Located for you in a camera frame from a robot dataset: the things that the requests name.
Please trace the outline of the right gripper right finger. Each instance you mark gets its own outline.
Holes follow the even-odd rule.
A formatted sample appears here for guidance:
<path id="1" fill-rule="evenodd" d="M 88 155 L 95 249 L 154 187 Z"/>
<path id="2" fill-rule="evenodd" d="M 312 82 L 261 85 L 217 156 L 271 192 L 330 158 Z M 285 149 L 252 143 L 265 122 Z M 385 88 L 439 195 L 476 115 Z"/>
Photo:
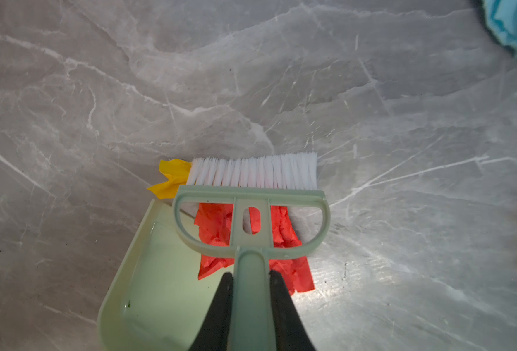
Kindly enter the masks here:
<path id="1" fill-rule="evenodd" d="M 278 351 L 315 351 L 281 273 L 269 273 L 276 347 Z"/>

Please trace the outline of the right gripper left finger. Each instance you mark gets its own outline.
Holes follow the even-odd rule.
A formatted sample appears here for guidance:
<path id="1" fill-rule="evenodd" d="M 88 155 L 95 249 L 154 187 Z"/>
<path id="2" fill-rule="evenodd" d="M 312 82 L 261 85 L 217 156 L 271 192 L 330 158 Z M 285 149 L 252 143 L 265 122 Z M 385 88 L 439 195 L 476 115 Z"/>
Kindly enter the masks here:
<path id="1" fill-rule="evenodd" d="M 227 351 L 233 304 L 233 274 L 224 273 L 189 351 Z"/>

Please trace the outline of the green dustpan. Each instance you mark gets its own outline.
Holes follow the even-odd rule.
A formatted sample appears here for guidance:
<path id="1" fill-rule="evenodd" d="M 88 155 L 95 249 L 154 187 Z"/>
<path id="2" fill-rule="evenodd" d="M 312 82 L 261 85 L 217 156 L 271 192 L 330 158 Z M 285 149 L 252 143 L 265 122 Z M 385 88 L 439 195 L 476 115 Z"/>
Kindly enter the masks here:
<path id="1" fill-rule="evenodd" d="M 221 277 L 198 279 L 201 256 L 175 229 L 169 204 L 153 200 L 100 307 L 105 350 L 188 350 Z"/>

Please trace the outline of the red paper scrap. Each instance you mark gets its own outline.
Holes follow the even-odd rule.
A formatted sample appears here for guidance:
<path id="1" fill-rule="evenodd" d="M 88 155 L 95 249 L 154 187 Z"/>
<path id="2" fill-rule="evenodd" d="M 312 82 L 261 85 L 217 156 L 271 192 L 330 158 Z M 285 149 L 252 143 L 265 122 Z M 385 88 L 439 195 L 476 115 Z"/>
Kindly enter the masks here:
<path id="1" fill-rule="evenodd" d="M 194 224 L 198 226 L 199 238 L 205 244 L 227 247 L 230 244 L 233 206 L 231 204 L 201 203 Z M 271 207 L 273 242 L 276 248 L 299 247 L 302 242 L 296 235 L 288 209 L 285 206 Z M 233 259 L 202 255 L 198 278 L 204 279 L 216 271 L 234 264 Z M 270 260 L 270 269 L 279 272 L 290 294 L 305 293 L 315 289 L 306 257 L 293 260 Z"/>

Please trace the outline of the green hand brush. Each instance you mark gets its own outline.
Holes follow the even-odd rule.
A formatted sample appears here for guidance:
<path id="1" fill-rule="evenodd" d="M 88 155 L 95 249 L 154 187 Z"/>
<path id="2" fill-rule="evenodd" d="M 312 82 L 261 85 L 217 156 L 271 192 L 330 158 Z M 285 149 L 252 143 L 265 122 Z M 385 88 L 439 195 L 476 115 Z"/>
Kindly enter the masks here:
<path id="1" fill-rule="evenodd" d="M 202 255 L 234 260 L 233 304 L 227 350 L 277 350 L 272 315 L 270 260 L 306 257 L 327 236 L 331 214 L 317 184 L 314 152 L 246 159 L 197 158 L 186 184 L 173 201 L 175 217 L 183 203 L 231 204 L 231 238 L 227 247 L 205 244 L 175 222 L 179 238 Z M 271 207 L 296 206 L 321 211 L 314 238 L 299 247 L 276 248 Z"/>

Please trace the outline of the small yellow paper scrap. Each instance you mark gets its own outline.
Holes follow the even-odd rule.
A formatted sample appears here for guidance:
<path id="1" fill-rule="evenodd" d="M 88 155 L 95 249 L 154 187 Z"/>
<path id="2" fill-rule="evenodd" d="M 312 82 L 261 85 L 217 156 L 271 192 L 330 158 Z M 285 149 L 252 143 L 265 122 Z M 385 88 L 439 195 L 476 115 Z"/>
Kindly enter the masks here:
<path id="1" fill-rule="evenodd" d="M 192 163 L 181 159 L 161 160 L 159 171 L 166 181 L 153 185 L 148 190 L 159 200 L 174 199 L 181 185 L 187 183 Z"/>

